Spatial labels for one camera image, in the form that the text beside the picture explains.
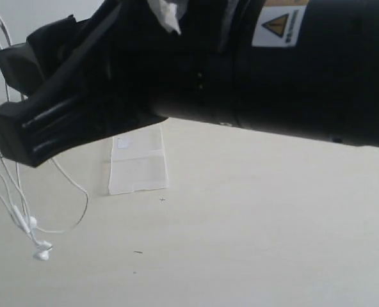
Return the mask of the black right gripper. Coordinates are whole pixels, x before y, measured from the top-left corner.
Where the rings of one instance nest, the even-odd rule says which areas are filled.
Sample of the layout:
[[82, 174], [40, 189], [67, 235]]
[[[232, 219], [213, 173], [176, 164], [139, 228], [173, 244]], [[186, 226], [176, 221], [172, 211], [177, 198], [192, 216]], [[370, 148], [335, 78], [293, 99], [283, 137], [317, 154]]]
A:
[[379, 1], [190, 1], [180, 34], [121, 5], [99, 65], [124, 104], [379, 147]]

